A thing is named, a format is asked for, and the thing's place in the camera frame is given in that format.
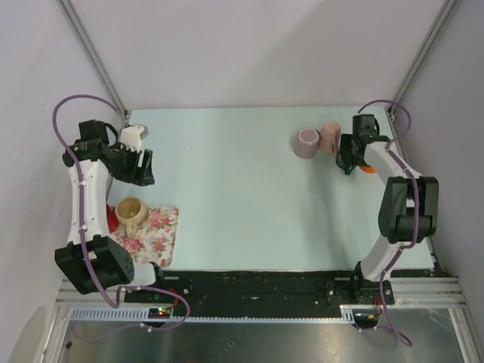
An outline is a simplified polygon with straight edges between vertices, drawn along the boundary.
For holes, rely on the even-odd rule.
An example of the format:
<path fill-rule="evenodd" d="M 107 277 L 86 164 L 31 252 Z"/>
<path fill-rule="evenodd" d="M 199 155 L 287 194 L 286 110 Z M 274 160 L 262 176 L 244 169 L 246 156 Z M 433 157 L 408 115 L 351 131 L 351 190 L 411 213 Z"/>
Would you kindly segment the dark green mug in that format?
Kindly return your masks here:
<path fill-rule="evenodd" d="M 343 162 L 340 157 L 336 158 L 336 165 L 343 171 L 345 175 L 350 175 L 355 168 L 353 165 Z"/>

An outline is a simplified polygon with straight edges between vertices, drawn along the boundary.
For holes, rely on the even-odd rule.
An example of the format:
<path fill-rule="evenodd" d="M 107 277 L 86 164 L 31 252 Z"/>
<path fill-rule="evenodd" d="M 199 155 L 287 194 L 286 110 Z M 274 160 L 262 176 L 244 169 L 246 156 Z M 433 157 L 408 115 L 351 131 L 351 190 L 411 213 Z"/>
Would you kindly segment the red mug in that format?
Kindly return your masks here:
<path fill-rule="evenodd" d="M 116 217 L 114 206 L 106 205 L 107 226 L 110 233 L 113 233 L 119 227 L 119 221 Z"/>

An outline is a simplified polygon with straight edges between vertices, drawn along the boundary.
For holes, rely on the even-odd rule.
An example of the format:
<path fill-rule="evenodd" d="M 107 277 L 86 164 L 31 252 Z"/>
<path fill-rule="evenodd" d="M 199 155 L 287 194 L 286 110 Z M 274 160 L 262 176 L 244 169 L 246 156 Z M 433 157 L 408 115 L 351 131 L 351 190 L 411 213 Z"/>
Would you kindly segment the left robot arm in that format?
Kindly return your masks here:
<path fill-rule="evenodd" d="M 62 156 L 72 186 L 72 217 L 67 245 L 54 260 L 82 295 L 110 287 L 141 286 L 152 302 L 168 291 L 159 267 L 135 262 L 111 236 L 107 220 L 107 180 L 137 186 L 155 182 L 152 150 L 142 150 L 146 126 L 134 124 L 121 131 L 95 119 L 79 124 L 79 138 Z"/>

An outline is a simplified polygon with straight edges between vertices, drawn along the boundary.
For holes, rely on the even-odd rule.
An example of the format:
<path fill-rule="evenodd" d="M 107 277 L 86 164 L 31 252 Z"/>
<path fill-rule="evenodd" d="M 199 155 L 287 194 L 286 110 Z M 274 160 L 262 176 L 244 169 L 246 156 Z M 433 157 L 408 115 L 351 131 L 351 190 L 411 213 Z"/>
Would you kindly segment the orange mug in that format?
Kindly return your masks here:
<path fill-rule="evenodd" d="M 360 166 L 360 169 L 367 174 L 376 174 L 376 170 L 371 166 Z"/>

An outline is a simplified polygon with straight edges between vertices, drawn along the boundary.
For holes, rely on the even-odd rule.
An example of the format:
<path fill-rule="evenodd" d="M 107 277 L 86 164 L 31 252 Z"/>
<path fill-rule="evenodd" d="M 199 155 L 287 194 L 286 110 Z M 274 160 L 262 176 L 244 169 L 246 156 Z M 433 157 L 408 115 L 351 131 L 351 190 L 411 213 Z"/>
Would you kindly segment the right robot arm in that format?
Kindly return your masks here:
<path fill-rule="evenodd" d="M 352 132 L 340 137 L 336 163 L 346 175 L 356 168 L 370 167 L 384 183 L 377 217 L 380 236 L 357 263 L 349 285 L 350 296 L 358 303 L 367 303 L 376 293 L 385 292 L 385 281 L 404 251 L 435 234 L 439 182 L 402 159 L 393 140 L 380 134 L 372 114 L 352 118 Z"/>

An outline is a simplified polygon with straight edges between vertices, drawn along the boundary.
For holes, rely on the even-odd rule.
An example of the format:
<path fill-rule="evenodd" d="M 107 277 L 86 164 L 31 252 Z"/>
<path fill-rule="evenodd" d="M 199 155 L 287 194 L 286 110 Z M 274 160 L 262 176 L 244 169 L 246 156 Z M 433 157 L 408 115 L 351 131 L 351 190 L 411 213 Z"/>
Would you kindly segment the pink mug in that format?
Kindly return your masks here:
<path fill-rule="evenodd" d="M 341 126 L 337 121 L 326 122 L 319 132 L 318 150 L 335 157 L 339 151 Z"/>

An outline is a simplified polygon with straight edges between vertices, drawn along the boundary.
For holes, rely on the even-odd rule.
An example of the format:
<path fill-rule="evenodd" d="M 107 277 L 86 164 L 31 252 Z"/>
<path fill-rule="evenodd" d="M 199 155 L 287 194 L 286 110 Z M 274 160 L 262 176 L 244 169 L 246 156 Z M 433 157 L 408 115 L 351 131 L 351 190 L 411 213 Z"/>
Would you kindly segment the beige mug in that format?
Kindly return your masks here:
<path fill-rule="evenodd" d="M 146 203 L 136 197 L 121 200 L 115 207 L 118 222 L 125 227 L 129 238 L 135 239 L 138 231 L 147 220 L 148 207 Z"/>

